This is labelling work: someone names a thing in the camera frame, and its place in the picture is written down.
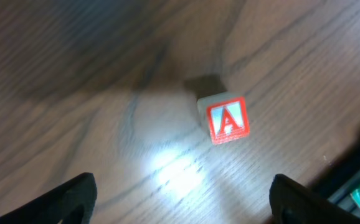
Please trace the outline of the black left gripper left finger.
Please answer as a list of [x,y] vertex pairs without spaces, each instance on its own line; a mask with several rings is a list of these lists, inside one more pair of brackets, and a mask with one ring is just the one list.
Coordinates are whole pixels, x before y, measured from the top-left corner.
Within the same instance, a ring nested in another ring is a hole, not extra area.
[[92,173],[84,172],[0,217],[0,224],[89,224],[97,200]]

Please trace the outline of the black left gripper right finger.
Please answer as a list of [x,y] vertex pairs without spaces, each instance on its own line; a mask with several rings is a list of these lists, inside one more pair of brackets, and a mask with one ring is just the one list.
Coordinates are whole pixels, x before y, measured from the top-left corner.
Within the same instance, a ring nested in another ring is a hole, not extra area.
[[274,177],[269,201],[275,223],[360,224],[360,218],[314,194],[283,174]]

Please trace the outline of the red letter A block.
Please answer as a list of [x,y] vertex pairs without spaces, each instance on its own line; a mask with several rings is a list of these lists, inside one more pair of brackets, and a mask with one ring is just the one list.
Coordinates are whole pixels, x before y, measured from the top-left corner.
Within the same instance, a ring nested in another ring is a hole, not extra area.
[[197,108],[213,145],[242,139],[250,134],[244,96],[229,92],[206,96],[197,100]]

